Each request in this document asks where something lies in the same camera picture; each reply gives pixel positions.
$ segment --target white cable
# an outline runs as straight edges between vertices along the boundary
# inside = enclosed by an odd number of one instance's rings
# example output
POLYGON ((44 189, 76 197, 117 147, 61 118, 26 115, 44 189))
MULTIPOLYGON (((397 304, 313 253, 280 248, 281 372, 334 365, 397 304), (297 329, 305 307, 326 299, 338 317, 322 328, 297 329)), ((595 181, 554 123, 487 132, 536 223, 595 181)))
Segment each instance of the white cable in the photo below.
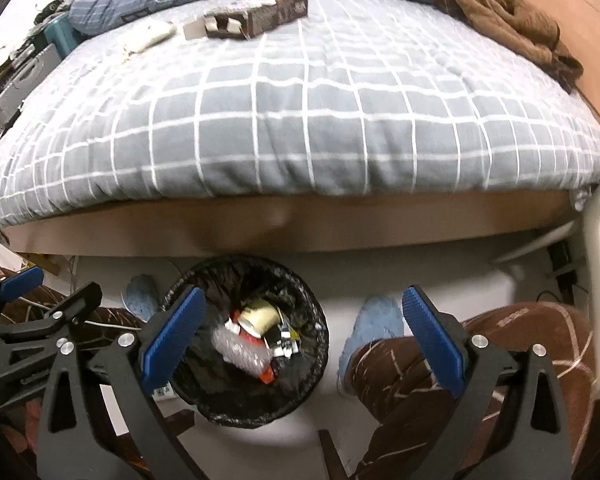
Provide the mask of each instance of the white cable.
POLYGON ((50 306, 46 306, 46 305, 42 305, 42 304, 36 303, 35 301, 28 300, 27 298, 23 298, 22 296, 19 297, 18 299, 24 301, 27 304, 30 304, 31 306, 36 306, 38 308, 43 308, 44 310, 51 310, 50 306))
MULTIPOLYGON (((43 308, 44 310, 51 310, 51 307, 36 303, 35 301, 28 300, 27 298, 20 297, 19 299, 24 301, 25 303, 30 304, 31 306, 43 308)), ((137 330, 137 331, 142 330, 141 328, 138 328, 137 326, 112 325, 112 324, 108 324, 108 323, 98 323, 96 321, 89 321, 89 320, 86 320, 84 323, 87 325, 100 326, 103 328, 117 328, 119 330, 137 330)))
POLYGON ((69 293, 70 294, 73 294, 75 292, 79 260, 80 260, 80 256, 72 256, 71 259, 69 260, 69 272, 71 274, 71 281, 69 283, 69 293))
POLYGON ((103 328, 117 328, 119 330, 136 330, 138 332, 140 332, 142 330, 141 328, 139 328, 137 326, 110 325, 107 323, 98 323, 98 322, 89 321, 89 320, 85 321, 84 323, 87 325, 101 326, 103 328))

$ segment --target chair leg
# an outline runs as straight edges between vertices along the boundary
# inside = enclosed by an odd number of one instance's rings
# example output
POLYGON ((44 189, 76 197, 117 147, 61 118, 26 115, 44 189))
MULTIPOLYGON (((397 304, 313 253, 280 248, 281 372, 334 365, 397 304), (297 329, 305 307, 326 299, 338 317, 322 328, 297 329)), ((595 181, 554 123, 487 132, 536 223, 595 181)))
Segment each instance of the chair leg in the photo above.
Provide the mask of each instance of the chair leg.
MULTIPOLYGON (((170 415, 164 419, 169 429, 175 436, 183 434, 185 431, 190 430, 196 424, 196 412, 193 410, 180 410, 173 415, 170 415)), ((138 452, 136 444, 129 433, 119 435, 116 439, 119 454, 131 464, 141 467, 142 469, 148 470, 144 459, 138 452)))
POLYGON ((347 480, 347 473, 344 471, 344 466, 340 461, 340 456, 329 431, 318 431, 318 438, 320 439, 320 446, 322 447, 322 455, 324 456, 324 463, 327 466, 329 480, 347 480))

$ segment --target teal object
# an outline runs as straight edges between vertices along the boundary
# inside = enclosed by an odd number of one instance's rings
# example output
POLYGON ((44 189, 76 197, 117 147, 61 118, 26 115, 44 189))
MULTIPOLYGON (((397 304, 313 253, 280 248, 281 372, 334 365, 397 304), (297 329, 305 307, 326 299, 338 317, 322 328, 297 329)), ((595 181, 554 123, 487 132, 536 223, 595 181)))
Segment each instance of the teal object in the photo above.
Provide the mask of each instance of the teal object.
POLYGON ((84 41, 82 34, 69 24, 68 12, 52 18, 45 25, 43 34, 49 44, 56 46, 60 59, 67 57, 84 41))

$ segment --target brown blanket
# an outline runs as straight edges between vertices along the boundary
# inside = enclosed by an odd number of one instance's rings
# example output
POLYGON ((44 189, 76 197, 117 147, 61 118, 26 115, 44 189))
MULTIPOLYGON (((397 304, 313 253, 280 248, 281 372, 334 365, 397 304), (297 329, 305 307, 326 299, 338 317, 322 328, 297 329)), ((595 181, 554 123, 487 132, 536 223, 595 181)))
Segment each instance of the brown blanket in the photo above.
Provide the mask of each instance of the brown blanket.
MULTIPOLYGON (((596 361, 586 317, 570 306, 542 301, 491 310, 463 325, 469 334, 484 335, 500 348, 526 351, 535 343, 545 346, 562 388, 571 461, 577 463, 594 401, 596 361)), ((353 354, 347 370, 358 399, 380 422, 350 480, 401 478, 408 464, 418 460, 424 446, 448 422, 454 399, 438 385, 413 337, 364 345, 353 354)), ((470 446, 463 468, 475 465, 483 457, 506 393, 502 387, 493 392, 475 439, 467 443, 470 446)))
MULTIPOLYGON (((584 69, 560 42, 560 27, 551 16, 525 0, 453 1, 475 30, 538 65, 571 92, 584 69)), ((460 15, 450 0, 443 8, 460 15)))

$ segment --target wooden bed frame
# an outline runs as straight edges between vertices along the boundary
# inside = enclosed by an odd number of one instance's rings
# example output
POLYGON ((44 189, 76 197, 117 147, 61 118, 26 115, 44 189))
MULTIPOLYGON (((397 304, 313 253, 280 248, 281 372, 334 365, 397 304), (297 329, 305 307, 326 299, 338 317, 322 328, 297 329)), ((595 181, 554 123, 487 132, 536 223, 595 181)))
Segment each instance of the wooden bed frame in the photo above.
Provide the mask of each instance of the wooden bed frame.
POLYGON ((566 191, 110 203, 4 229, 19 253, 209 256, 424 244, 558 225, 566 191))

